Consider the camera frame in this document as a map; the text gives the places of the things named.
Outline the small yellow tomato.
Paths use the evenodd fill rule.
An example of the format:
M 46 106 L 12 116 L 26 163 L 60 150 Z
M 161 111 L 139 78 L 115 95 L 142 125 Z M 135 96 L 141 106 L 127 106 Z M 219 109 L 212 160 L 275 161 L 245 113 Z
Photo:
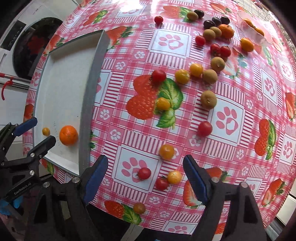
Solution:
M 159 111 L 167 111 L 171 108 L 171 103 L 168 99 L 160 97 L 156 101 L 156 108 Z
M 43 129 L 42 129 L 42 134 L 43 134 L 44 136 L 49 136 L 49 135 L 50 135 L 50 130 L 49 130 L 49 128 L 43 128 Z

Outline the yellow-brown tomato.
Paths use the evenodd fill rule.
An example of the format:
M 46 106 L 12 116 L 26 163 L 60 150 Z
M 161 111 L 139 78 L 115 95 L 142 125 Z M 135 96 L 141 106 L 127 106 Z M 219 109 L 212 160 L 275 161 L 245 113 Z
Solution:
M 174 156 L 174 147 L 169 144 L 164 144 L 159 149 L 159 156 L 164 160 L 171 160 Z

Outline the large orange mandarin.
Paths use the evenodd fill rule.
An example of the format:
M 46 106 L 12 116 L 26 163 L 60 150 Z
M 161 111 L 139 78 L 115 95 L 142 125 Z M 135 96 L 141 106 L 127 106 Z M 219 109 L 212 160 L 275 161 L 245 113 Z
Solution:
M 78 132 L 73 126 L 63 126 L 59 133 L 59 139 L 65 146 L 72 146 L 78 141 Z

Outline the pink strawberry checkered tablecloth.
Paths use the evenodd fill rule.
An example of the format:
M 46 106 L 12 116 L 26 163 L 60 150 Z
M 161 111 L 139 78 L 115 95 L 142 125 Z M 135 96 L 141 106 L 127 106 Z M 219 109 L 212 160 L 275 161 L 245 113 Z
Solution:
M 203 212 L 187 190 L 186 180 L 166 190 L 155 188 L 157 178 L 182 169 L 192 155 L 231 184 L 246 182 L 258 203 L 264 225 L 276 217 L 295 182 L 295 61 L 280 27 L 264 21 L 232 1 L 84 1 L 66 18 L 50 40 L 52 51 L 82 35 L 105 30 L 110 44 L 103 61 L 93 106 L 90 157 L 101 154 L 109 167 L 93 205 L 153 230 L 192 233 Z M 210 68 L 209 44 L 198 47 L 203 21 L 189 22 L 187 12 L 200 9 L 204 20 L 226 16 L 234 36 L 217 39 L 231 55 L 214 84 L 195 78 L 186 85 L 174 80 L 179 69 L 192 63 Z M 237 23 L 245 11 L 268 29 L 273 42 L 254 44 L 252 52 L 240 47 L 247 38 Z M 157 25 L 155 16 L 162 16 Z M 154 70 L 166 80 L 152 83 Z M 201 94 L 210 90 L 217 104 L 207 110 Z M 171 108 L 159 111 L 163 97 Z M 201 122 L 213 126 L 211 134 L 197 134 Z M 174 147 L 167 161 L 159 156 L 162 145 Z M 138 178 L 140 168 L 151 176 Z M 136 203 L 146 211 L 137 214 Z

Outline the brown longan beside yellow tomato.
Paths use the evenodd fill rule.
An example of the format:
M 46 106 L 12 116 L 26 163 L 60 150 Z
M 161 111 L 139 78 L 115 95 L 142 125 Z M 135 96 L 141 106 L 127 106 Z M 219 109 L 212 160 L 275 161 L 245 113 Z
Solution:
M 218 75 L 213 69 L 203 71 L 203 81 L 208 84 L 214 84 L 218 80 Z

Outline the yellow tomato beside longan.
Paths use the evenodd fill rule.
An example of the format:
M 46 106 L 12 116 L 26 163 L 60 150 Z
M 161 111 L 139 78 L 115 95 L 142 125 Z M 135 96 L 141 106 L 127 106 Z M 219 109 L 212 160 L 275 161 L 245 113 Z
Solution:
M 192 63 L 189 70 L 194 77 L 200 77 L 203 74 L 203 66 L 198 63 Z

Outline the brown longan mid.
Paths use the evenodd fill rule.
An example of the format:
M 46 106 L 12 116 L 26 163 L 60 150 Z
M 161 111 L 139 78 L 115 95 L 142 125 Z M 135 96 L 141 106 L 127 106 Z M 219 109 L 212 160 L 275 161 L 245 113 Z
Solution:
M 221 57 L 212 58 L 210 65 L 216 72 L 221 72 L 225 68 L 225 62 Z

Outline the red cherry tomato pair right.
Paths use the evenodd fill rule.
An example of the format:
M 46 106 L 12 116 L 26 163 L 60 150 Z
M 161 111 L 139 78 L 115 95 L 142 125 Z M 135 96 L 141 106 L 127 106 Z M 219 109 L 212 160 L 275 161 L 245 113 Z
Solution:
M 229 57 L 231 55 L 231 50 L 228 46 L 222 46 L 220 48 L 220 55 L 222 57 Z

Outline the red cherry tomato centre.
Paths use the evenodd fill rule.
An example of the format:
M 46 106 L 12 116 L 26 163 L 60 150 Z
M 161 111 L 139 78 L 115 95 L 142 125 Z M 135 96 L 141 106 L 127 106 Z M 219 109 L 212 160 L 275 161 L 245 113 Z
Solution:
M 198 35 L 195 38 L 195 42 L 196 42 L 197 46 L 203 47 L 205 45 L 205 43 L 206 43 L 206 39 L 203 36 Z

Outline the mandarin near plums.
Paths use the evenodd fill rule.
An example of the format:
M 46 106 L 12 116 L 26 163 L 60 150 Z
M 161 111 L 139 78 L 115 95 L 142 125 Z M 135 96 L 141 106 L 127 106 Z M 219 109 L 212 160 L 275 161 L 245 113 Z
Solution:
M 234 36 L 234 30 L 229 25 L 220 24 L 218 28 L 222 33 L 222 38 L 229 40 Z

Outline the dark plum front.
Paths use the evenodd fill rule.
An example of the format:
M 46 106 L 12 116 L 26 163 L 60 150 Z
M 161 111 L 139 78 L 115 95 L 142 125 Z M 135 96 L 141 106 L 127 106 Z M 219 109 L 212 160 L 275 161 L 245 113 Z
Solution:
M 204 30 L 209 29 L 211 27 L 215 27 L 216 24 L 212 20 L 206 20 L 203 22 Z

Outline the dark plum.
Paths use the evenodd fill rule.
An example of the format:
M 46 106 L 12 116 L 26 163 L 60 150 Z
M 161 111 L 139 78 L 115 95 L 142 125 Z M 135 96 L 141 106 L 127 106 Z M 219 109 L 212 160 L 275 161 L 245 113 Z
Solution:
M 212 20 L 206 20 L 203 22 L 204 30 L 209 29 L 211 27 L 215 27 L 216 24 Z
M 204 12 L 202 10 L 196 9 L 196 10 L 194 10 L 194 12 L 198 15 L 198 18 L 200 18 L 200 19 L 203 18 Z
M 215 26 L 218 27 L 219 25 L 222 24 L 222 21 L 220 18 L 217 18 L 217 17 L 213 17 L 212 18 L 212 21 L 215 23 Z
M 230 23 L 229 18 L 226 17 L 226 16 L 222 16 L 222 17 L 220 18 L 220 21 L 221 21 L 222 24 L 225 24 L 225 25 L 229 25 L 229 23 Z

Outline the dark plum middle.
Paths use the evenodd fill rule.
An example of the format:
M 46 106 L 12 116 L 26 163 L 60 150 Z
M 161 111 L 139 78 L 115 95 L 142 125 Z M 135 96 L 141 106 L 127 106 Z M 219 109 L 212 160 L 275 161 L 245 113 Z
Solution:
M 219 25 L 222 24 L 222 21 L 220 18 L 217 18 L 217 17 L 213 17 L 212 18 L 212 21 L 215 23 L 215 26 L 218 27 Z

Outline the dark plum top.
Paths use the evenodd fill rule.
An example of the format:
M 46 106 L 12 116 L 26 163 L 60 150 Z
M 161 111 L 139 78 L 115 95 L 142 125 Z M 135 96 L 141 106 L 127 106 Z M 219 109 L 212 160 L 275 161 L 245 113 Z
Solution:
M 230 23 L 229 18 L 226 17 L 226 16 L 222 16 L 222 17 L 220 18 L 220 21 L 221 21 L 222 24 L 225 24 L 225 25 L 229 25 L 229 23 Z

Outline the orange fruit in bowl left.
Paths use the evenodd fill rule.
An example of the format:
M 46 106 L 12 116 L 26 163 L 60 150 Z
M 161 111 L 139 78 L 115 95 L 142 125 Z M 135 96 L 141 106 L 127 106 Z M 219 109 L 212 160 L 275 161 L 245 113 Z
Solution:
M 255 26 L 254 26 L 254 24 L 252 23 L 252 21 L 250 19 L 244 18 L 243 20 L 244 20 L 244 22 L 246 24 L 248 24 L 248 26 L 250 26 L 251 28 L 255 29 Z

